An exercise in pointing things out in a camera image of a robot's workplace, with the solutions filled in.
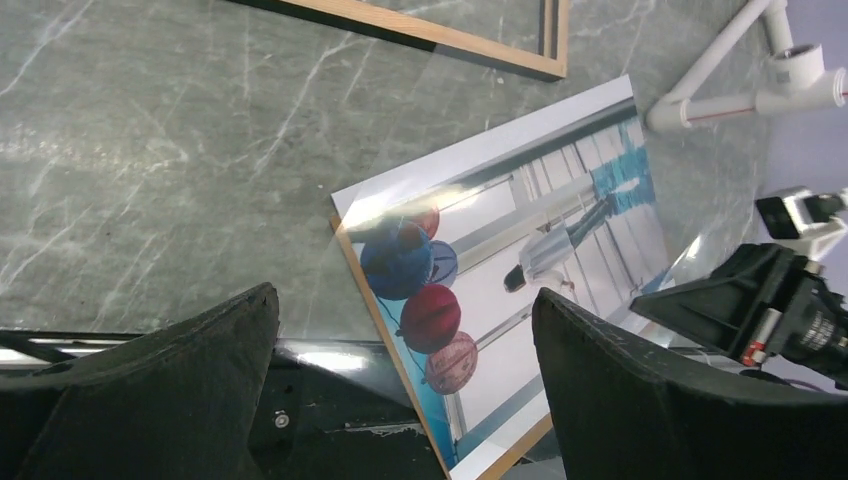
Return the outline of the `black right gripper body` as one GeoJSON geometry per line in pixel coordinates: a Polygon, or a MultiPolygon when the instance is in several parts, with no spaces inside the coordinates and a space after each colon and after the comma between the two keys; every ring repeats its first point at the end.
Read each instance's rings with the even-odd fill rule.
{"type": "Polygon", "coordinates": [[[847,386],[847,304],[828,288],[822,272],[809,261],[789,276],[784,309],[765,310],[739,358],[742,365],[760,369],[782,356],[830,378],[837,388],[847,386]]]}

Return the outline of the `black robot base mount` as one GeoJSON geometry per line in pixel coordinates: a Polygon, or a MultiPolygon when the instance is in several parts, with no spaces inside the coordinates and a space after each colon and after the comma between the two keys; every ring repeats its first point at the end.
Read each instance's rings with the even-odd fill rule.
{"type": "MultiPolygon", "coordinates": [[[[141,334],[5,330],[1,378],[141,334]]],[[[443,479],[446,467],[377,342],[277,340],[248,438],[248,479],[443,479]]]]}

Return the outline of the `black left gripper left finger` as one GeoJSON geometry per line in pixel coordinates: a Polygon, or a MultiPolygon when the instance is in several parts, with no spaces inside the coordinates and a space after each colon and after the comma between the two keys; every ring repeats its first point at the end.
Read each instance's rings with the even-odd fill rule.
{"type": "Polygon", "coordinates": [[[257,285],[191,319],[1,378],[5,479],[248,479],[279,328],[257,285]]]}

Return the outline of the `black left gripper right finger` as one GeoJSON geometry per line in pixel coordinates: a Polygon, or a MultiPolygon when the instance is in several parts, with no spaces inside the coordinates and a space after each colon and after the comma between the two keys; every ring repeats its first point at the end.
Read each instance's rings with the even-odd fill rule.
{"type": "Polygon", "coordinates": [[[532,309],[570,479],[843,479],[847,399],[723,371],[544,288],[532,309]]]}

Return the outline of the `light wooden picture frame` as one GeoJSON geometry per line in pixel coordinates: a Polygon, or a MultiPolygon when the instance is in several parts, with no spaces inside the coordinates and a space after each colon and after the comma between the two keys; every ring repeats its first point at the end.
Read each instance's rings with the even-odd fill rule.
{"type": "Polygon", "coordinates": [[[561,80],[568,70],[568,1],[540,3],[535,53],[362,1],[243,4],[540,81],[561,80]]]}

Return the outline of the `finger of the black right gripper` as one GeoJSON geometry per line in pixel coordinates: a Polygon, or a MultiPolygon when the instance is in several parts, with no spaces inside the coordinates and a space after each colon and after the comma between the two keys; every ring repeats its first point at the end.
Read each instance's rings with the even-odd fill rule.
{"type": "Polygon", "coordinates": [[[707,277],[641,295],[630,310],[741,361],[766,310],[804,263],[778,244],[742,244],[707,277]]]}

